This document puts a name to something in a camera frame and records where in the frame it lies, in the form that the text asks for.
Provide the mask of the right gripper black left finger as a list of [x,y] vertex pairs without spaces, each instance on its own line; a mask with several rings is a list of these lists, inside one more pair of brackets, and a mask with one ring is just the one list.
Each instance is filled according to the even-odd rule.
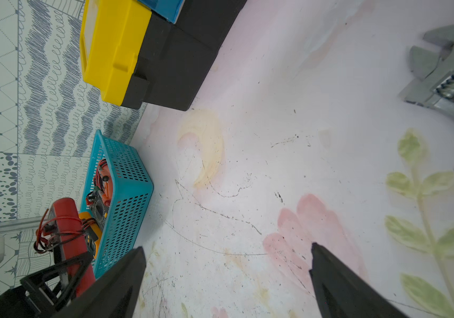
[[132,249],[54,317],[132,317],[145,270],[143,248]]

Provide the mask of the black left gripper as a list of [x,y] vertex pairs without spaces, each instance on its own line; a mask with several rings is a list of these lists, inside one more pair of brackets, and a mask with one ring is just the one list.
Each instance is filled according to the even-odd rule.
[[52,317],[79,296],[92,261],[85,252],[22,278],[0,296],[0,317]]

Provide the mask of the red multimeter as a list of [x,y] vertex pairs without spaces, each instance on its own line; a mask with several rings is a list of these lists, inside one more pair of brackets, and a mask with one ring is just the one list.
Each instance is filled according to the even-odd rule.
[[[83,253],[88,253],[82,221],[79,218],[74,199],[66,197],[54,201],[41,218],[36,230],[36,241],[33,244],[33,249],[38,254],[53,253],[56,265]],[[58,284],[54,290],[47,288],[48,292],[52,292],[56,296],[59,295],[61,291],[55,290],[58,287],[64,289],[79,269],[80,265],[74,264],[65,270],[64,276],[58,274]],[[95,281],[92,265],[88,265],[77,289],[72,292],[72,296],[80,296]]]

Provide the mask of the yellow multimeter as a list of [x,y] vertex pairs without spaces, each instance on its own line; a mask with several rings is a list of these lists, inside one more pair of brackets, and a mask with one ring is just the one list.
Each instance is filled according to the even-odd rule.
[[78,217],[82,222],[82,230],[84,231],[86,247],[93,255],[94,259],[96,259],[101,244],[102,230],[96,219],[94,219],[89,212],[81,212]]

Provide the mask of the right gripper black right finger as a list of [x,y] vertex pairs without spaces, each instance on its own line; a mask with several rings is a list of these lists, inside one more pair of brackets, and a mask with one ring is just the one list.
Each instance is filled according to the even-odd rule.
[[323,317],[405,317],[326,247],[311,246],[309,270]]

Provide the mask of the orange multimeter with leads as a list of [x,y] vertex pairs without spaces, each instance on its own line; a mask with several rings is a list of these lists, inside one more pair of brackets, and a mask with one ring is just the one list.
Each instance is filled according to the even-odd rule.
[[93,182],[94,186],[98,189],[103,204],[109,207],[112,201],[114,186],[106,159],[98,162]]

